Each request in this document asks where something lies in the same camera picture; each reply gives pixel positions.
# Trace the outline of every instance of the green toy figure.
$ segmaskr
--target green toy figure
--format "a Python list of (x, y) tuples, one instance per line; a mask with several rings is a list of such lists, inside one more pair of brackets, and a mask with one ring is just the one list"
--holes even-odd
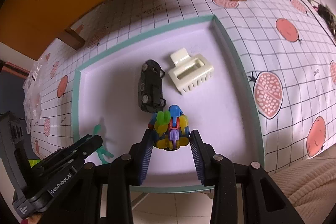
[[(100, 130), (101, 130), (101, 125), (100, 125), (100, 124), (97, 124), (97, 125), (94, 127), (94, 129), (93, 129), (93, 134), (92, 134), (92, 136), (97, 135), (98, 132), (99, 132)], [(102, 145), (100, 148), (98, 148), (96, 151), (97, 151), (97, 153), (98, 153), (98, 157), (99, 157), (99, 159), (101, 160), (101, 163), (102, 163), (102, 164), (108, 164), (108, 162), (104, 159), (103, 155), (105, 155), (105, 156), (108, 157), (108, 158), (113, 158), (113, 157), (114, 157), (114, 155), (113, 155), (112, 153), (108, 152), (108, 151), (104, 148), (103, 145)]]

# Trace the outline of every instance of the yellow toy piece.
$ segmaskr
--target yellow toy piece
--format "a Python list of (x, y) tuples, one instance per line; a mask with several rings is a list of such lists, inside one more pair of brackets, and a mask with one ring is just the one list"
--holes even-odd
[(185, 135), (184, 128), (186, 126), (188, 126), (188, 125), (189, 125), (189, 123), (188, 123), (188, 117), (186, 115), (182, 114), (180, 116), (180, 128), (181, 128), (181, 131), (182, 131), (182, 135)]
[(154, 129), (156, 130), (157, 134), (161, 138), (162, 135), (167, 131), (168, 125), (167, 124), (159, 125), (159, 123), (156, 121), (154, 124)]
[(168, 139), (158, 140), (155, 143), (155, 147), (157, 147), (159, 149), (164, 149), (164, 148), (168, 147)]
[(189, 139), (187, 137), (180, 137), (180, 140), (178, 142), (180, 146), (187, 146), (189, 144)]
[(173, 150), (173, 142), (172, 141), (169, 141), (168, 148), (169, 148), (169, 150)]

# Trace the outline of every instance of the toy car wheel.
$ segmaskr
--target toy car wheel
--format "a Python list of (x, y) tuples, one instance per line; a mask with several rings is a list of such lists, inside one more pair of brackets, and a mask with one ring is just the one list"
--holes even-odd
[(163, 98), (160, 99), (160, 107), (165, 107), (166, 103), (167, 102), (166, 102), (165, 99), (163, 99)]
[(148, 69), (148, 64), (144, 63), (141, 67), (142, 71), (146, 71)]
[(149, 103), (149, 102), (150, 102), (150, 97), (149, 97), (147, 94), (143, 95), (143, 96), (142, 96), (142, 102), (143, 102), (144, 104)]
[(165, 76), (165, 72), (163, 70), (160, 70), (160, 78), (163, 78)]

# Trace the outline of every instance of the tiled floor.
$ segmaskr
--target tiled floor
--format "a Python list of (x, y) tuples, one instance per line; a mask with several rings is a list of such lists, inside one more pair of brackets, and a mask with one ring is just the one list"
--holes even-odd
[[(238, 192), (238, 224), (243, 223), (241, 188)], [(131, 192), (131, 200), (140, 195)], [(212, 199), (204, 193), (149, 194), (134, 210), (134, 224), (206, 224), (210, 223)], [(102, 198), (101, 216), (106, 216)]]

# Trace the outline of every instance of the screw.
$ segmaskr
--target screw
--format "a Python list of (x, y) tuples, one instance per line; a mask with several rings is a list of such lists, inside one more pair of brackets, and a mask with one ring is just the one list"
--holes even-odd
[(165, 104), (165, 101), (163, 99), (160, 99), (160, 107), (163, 107)]
[(257, 162), (257, 161), (253, 161), (251, 163), (251, 166), (254, 168), (254, 169), (259, 169), (260, 168), (260, 163)]
[(144, 103), (144, 104), (146, 104), (147, 102), (148, 102), (148, 96), (147, 95), (144, 95), (143, 97), (142, 97), (142, 102)]
[(148, 64), (144, 63), (141, 68), (143, 71), (146, 71), (148, 69)]
[(122, 160), (130, 160), (132, 158), (132, 156), (130, 155), (130, 154), (123, 154), (122, 156), (121, 156), (121, 159)]
[(216, 161), (221, 161), (223, 159), (223, 156), (220, 154), (214, 154), (212, 157)]
[(90, 170), (92, 167), (94, 167), (94, 164), (92, 162), (87, 162), (83, 167), (85, 170)]

